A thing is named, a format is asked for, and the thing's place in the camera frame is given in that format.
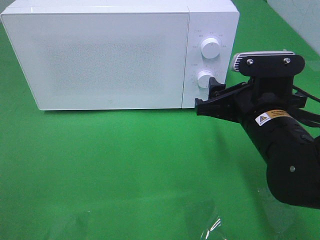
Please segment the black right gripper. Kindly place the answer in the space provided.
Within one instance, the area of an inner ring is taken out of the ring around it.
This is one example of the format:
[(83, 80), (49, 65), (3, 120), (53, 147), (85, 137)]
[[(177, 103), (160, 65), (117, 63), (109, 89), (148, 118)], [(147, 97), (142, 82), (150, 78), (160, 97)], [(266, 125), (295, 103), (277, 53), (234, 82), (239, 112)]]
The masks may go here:
[(293, 80), (292, 76), (251, 77), (248, 82), (226, 87), (210, 77), (208, 100), (196, 98), (194, 108), (198, 116), (245, 125), (269, 110), (305, 107), (307, 96), (299, 91), (293, 93)]

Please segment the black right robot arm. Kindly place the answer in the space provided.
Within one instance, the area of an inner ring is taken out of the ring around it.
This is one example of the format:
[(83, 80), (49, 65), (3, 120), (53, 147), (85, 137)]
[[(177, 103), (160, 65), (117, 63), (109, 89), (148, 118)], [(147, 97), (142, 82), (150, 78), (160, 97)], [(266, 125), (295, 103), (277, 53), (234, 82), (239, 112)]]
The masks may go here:
[(196, 99), (199, 116), (239, 123), (262, 158), (267, 185), (280, 202), (320, 206), (320, 140), (300, 124), (304, 99), (292, 93), (292, 78), (254, 78), (232, 87), (211, 85)]

